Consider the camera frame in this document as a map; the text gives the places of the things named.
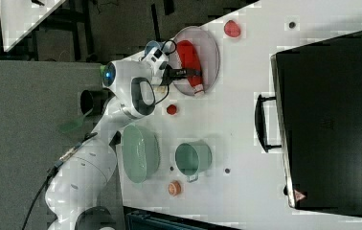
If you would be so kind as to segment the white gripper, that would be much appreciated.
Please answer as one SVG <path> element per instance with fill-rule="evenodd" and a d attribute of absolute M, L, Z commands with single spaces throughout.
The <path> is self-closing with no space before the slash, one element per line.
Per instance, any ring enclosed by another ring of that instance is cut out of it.
<path fill-rule="evenodd" d="M 171 80 L 179 81 L 182 79 L 192 77 L 202 77 L 197 75 L 170 75 L 172 73 L 201 73 L 200 70 L 191 68 L 171 69 L 168 65 L 169 57 L 161 50 L 153 48 L 150 53 L 142 58 L 142 61 L 146 62 L 152 71 L 151 83 L 153 85 L 170 85 Z"/>

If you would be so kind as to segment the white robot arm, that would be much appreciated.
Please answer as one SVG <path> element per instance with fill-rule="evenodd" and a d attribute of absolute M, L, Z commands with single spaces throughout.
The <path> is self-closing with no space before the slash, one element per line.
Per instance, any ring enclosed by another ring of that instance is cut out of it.
<path fill-rule="evenodd" d="M 57 216 L 47 230 L 115 230 L 107 208 L 98 197 L 117 167 L 117 156 L 110 147 L 119 130 L 130 150 L 124 161 L 138 183 L 155 173 L 160 155 L 156 136 L 133 123 L 151 115 L 157 105 L 153 87 L 173 81 L 192 81 L 192 89 L 204 89 L 198 55 L 181 46 L 170 53 L 153 47 L 139 60 L 113 60 L 102 72 L 102 86 L 114 94 L 92 131 L 54 164 L 44 183 L 45 201 Z"/>

